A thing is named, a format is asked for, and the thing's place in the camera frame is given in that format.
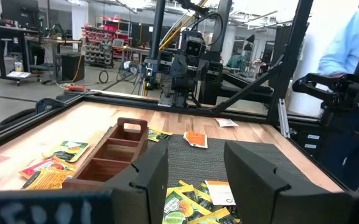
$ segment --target monitor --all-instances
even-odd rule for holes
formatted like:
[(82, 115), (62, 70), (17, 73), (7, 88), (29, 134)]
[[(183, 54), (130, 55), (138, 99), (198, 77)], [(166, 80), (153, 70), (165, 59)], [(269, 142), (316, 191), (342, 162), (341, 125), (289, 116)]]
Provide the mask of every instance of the monitor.
[(24, 27), (39, 26), (39, 9), (37, 0), (1, 0), (2, 17), (17, 21)]

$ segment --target orange tea packet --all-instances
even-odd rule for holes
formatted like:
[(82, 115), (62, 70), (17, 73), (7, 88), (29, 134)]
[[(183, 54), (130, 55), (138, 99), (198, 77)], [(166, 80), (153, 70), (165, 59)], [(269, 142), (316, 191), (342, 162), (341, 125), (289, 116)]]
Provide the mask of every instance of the orange tea packet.
[(34, 166), (28, 167), (20, 171), (19, 173), (22, 174), (22, 176), (24, 176), (26, 179), (29, 179), (32, 175), (35, 174), (35, 172), (43, 169), (67, 170), (70, 171), (73, 175), (74, 172), (77, 170), (77, 167), (59, 159), (56, 156), (53, 156), (52, 158), (46, 159)]
[(208, 148), (207, 146), (207, 135), (199, 134), (193, 131), (186, 131), (184, 134), (184, 139), (189, 142), (191, 146)]
[(53, 190), (61, 189), (67, 177), (73, 175), (69, 170), (43, 169), (37, 171), (23, 185), (22, 189), (27, 190)]

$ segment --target concrete floor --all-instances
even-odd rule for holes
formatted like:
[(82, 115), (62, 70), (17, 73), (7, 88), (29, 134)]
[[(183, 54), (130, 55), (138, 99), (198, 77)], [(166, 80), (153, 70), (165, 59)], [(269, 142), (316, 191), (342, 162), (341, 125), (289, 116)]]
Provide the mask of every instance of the concrete floor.
[[(11, 70), (13, 68), (13, 61), (6, 61), (7, 70)], [(116, 62), (116, 68), (118, 68), (120, 62)], [(98, 76), (102, 68), (95, 67), (85, 67), (85, 79), (79, 82), (76, 82), (77, 85), (86, 85), (89, 89), (94, 90), (102, 90), (106, 88), (108, 85), (112, 84), (116, 81), (117, 69), (109, 69), (109, 82), (106, 84), (97, 84)], [(44, 72), (41, 76), (42, 80), (49, 79), (49, 72)], [(133, 84), (128, 82), (121, 82), (110, 89), (108, 91), (119, 92), (119, 93), (131, 93), (133, 89)], [(20, 100), (8, 100), (5, 98), (0, 98), (0, 121), (7, 118), (8, 116), (15, 114), (19, 111), (33, 108), (35, 106), (35, 101), (50, 97), (55, 98), (57, 95), (62, 94), (63, 89), (61, 89), (58, 85), (41, 85), (37, 82), (36, 78), (29, 78), (21, 81), (20, 86), (16, 86), (16, 82), (9, 80), (1, 80), (0, 79), (0, 96), (2, 97), (10, 97), (10, 98), (19, 98), (28, 101), (20, 101)], [(154, 90), (149, 91), (148, 96), (159, 97), (160, 91)], [(225, 101), (227, 98), (218, 97), (217, 103)], [(266, 114), (266, 109), (261, 103), (250, 102), (250, 101), (239, 101), (233, 105), (234, 108), (241, 111), (249, 111), (254, 113), (264, 113)]]

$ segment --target wooden caddy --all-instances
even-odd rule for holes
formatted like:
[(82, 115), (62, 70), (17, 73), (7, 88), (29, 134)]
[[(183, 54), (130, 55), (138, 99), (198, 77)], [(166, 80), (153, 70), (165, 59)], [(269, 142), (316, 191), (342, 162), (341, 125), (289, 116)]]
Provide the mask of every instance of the wooden caddy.
[[(124, 124), (138, 124), (141, 131), (124, 129)], [(144, 153), (148, 134), (147, 121), (118, 118), (63, 189), (99, 188)]]

